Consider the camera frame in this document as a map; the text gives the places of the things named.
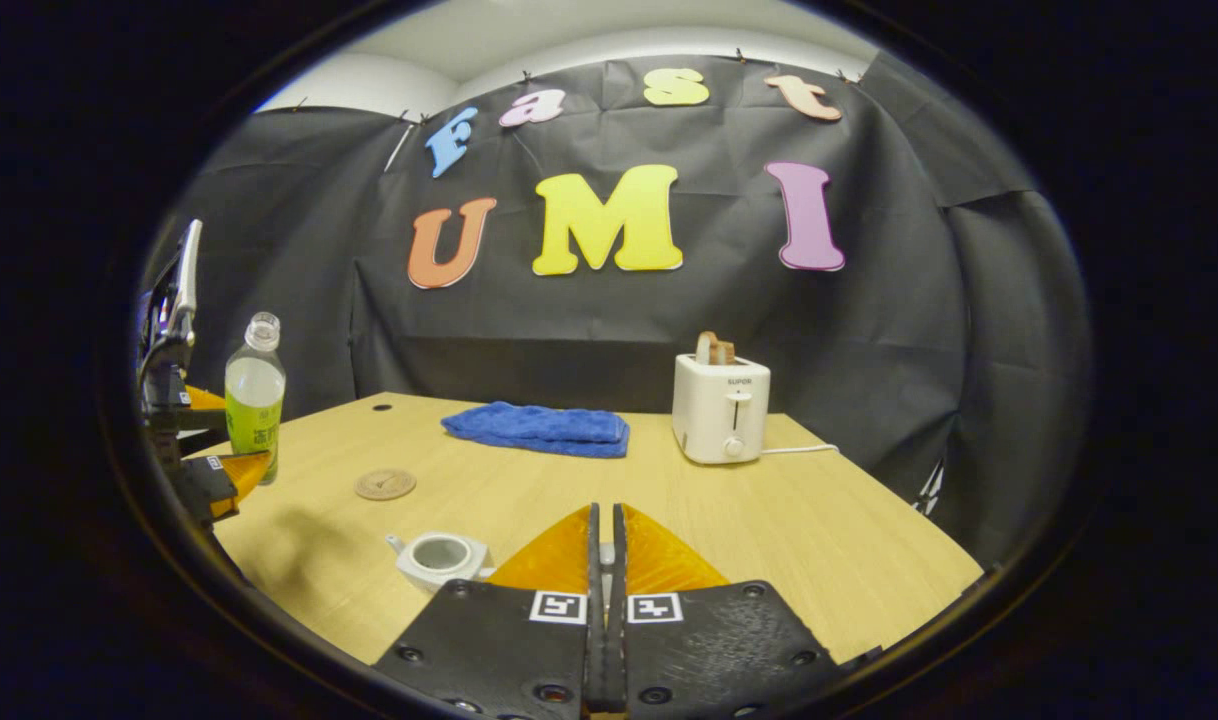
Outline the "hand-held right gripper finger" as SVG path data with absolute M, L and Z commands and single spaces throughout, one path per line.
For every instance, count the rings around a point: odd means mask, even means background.
M 614 507 L 611 693 L 627 719 L 773 719 L 840 665 L 773 588 L 728 582 L 642 512 Z
M 603 632 L 599 515 L 590 503 L 490 577 L 449 579 L 373 669 L 449 714 L 587 718 Z

